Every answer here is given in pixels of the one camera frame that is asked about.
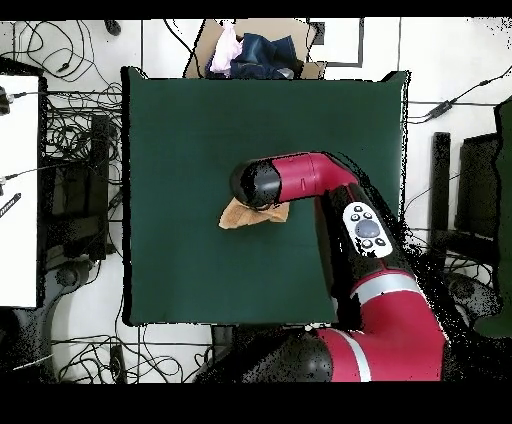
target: silver stripe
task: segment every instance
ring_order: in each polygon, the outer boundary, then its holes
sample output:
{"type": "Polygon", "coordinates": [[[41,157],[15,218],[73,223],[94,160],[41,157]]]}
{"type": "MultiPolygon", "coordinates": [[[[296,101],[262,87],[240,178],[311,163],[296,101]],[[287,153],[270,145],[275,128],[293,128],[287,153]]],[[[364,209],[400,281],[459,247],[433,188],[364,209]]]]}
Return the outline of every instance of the silver stripe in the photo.
{"type": "Polygon", "coordinates": [[[344,333],[343,331],[339,331],[334,328],[332,328],[332,330],[341,334],[352,348],[352,352],[354,352],[354,356],[356,357],[357,368],[359,369],[359,376],[361,377],[361,382],[366,383],[368,381],[372,381],[370,366],[368,365],[366,355],[364,354],[361,346],[359,346],[359,343],[357,343],[352,337],[350,337],[350,335],[344,333]]]}
{"type": "Polygon", "coordinates": [[[374,297],[398,291],[412,291],[423,296],[423,293],[421,293],[420,288],[412,277],[404,274],[385,274],[364,282],[350,297],[354,297],[357,294],[359,303],[364,305],[374,297]]]}

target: cardboard box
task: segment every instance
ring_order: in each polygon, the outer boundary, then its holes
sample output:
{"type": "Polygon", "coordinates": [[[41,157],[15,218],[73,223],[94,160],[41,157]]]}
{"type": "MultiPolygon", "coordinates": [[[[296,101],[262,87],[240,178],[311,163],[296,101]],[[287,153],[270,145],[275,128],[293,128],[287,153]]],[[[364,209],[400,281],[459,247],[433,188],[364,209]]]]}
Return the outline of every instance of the cardboard box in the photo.
{"type": "MultiPolygon", "coordinates": [[[[205,19],[199,34],[197,35],[193,53],[197,57],[199,70],[204,74],[204,68],[217,46],[217,41],[223,28],[214,19],[205,19]]],[[[293,18],[251,18],[237,19],[235,23],[237,36],[243,37],[244,33],[258,34],[270,41],[291,36],[297,54],[297,59],[306,62],[306,56],[313,44],[316,30],[313,26],[293,18]]],[[[326,62],[304,63],[301,79],[322,79],[326,62]]],[[[199,78],[196,59],[192,55],[187,63],[184,78],[199,78]]]]}

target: dark green mat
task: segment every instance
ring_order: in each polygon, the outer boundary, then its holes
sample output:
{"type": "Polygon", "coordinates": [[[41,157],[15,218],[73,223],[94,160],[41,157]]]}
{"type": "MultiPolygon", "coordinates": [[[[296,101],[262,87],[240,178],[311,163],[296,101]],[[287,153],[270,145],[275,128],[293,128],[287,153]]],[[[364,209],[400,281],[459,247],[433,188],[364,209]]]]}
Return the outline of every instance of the dark green mat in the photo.
{"type": "Polygon", "coordinates": [[[478,320],[475,329],[487,337],[512,337],[512,101],[507,100],[496,110],[497,132],[503,143],[496,158],[500,180],[497,278],[503,308],[499,315],[478,320]]]}
{"type": "Polygon", "coordinates": [[[285,224],[222,230],[229,175],[251,158],[341,151],[397,213],[405,81],[145,80],[124,68],[130,322],[335,321],[312,200],[285,224]]]}

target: dark blue cloth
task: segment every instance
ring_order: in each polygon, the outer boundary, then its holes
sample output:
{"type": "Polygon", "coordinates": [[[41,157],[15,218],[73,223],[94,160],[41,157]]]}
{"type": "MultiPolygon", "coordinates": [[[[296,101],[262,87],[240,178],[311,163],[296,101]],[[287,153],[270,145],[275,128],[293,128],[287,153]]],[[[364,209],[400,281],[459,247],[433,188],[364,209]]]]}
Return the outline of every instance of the dark blue cloth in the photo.
{"type": "MultiPolygon", "coordinates": [[[[210,71],[213,55],[206,64],[206,78],[226,79],[223,74],[210,71]]],[[[286,79],[279,69],[291,69],[298,75],[295,46],[291,36],[269,41],[256,34],[244,34],[242,53],[231,61],[230,78],[286,79]]]]}

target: brown cloth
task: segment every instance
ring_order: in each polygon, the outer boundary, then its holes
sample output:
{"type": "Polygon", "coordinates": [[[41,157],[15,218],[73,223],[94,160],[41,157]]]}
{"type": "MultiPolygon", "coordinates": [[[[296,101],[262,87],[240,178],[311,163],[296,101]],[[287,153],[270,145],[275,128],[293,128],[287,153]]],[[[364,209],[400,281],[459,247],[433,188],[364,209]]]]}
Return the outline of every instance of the brown cloth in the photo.
{"type": "Polygon", "coordinates": [[[255,211],[233,198],[220,217],[219,227],[228,230],[243,225],[254,225],[263,221],[286,222],[290,204],[272,205],[264,211],[255,211]]]}

